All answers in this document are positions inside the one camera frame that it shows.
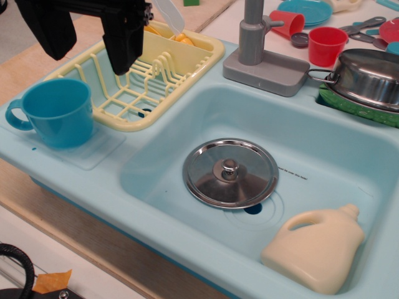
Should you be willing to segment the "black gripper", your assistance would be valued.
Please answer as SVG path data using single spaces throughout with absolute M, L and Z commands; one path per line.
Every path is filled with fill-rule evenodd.
M 152 4 L 145 1 L 16 1 L 16 4 L 44 52 L 54 60 L 64 58 L 77 42 L 71 13 L 103 17 L 103 41 L 116 75 L 127 73 L 142 55 L 143 24 L 153 19 Z

